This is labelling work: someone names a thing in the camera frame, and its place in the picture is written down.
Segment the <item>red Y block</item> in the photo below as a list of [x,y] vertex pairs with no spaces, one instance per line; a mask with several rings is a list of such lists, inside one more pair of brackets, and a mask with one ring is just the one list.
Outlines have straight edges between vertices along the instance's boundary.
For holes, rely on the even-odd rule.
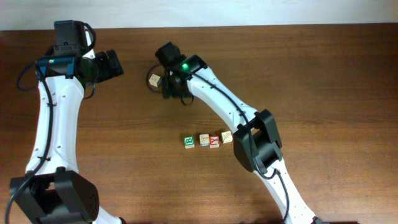
[[209,136],[210,148],[216,148],[220,146],[220,139],[218,136]]

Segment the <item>wooden leaf E block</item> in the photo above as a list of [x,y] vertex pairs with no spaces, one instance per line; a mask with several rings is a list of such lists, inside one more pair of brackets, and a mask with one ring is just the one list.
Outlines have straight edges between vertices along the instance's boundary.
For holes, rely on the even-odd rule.
[[233,135],[231,131],[225,131],[221,133],[221,140],[223,144],[227,144],[233,141]]

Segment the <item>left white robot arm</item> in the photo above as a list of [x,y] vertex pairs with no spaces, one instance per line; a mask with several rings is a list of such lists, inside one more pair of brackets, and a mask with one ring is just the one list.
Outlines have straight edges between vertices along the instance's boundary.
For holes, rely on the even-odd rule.
[[40,93],[37,133],[24,176],[10,181],[9,203],[31,223],[124,223],[101,207],[96,186],[80,175],[76,161],[85,88],[124,73],[116,52],[55,52],[32,65]]

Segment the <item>green B block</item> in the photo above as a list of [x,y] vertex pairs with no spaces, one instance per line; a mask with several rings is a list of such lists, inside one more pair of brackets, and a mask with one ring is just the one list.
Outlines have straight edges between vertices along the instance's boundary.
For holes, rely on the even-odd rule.
[[193,136],[184,137],[184,146],[186,149],[194,148],[195,147],[195,140]]

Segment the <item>wooden block green side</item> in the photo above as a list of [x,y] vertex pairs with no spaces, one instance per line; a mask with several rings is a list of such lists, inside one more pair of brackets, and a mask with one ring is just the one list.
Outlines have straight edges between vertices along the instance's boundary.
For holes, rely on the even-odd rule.
[[157,88],[160,87],[161,77],[156,74],[152,74],[149,78],[149,84]]

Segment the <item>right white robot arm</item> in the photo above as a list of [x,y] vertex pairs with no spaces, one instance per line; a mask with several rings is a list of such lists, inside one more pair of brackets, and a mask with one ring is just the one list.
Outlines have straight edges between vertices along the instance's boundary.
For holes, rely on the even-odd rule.
[[276,121],[268,110],[258,111],[228,90],[197,55],[158,58],[165,69],[166,98],[199,98],[229,127],[239,163],[256,174],[276,202],[283,223],[321,223],[307,206],[287,171]]

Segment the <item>wooden block blue J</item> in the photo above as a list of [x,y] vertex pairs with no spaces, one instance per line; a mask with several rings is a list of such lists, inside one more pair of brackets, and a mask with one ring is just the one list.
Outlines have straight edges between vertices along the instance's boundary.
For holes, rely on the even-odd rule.
[[206,147],[210,145],[210,135],[209,134],[201,134],[199,135],[200,146]]

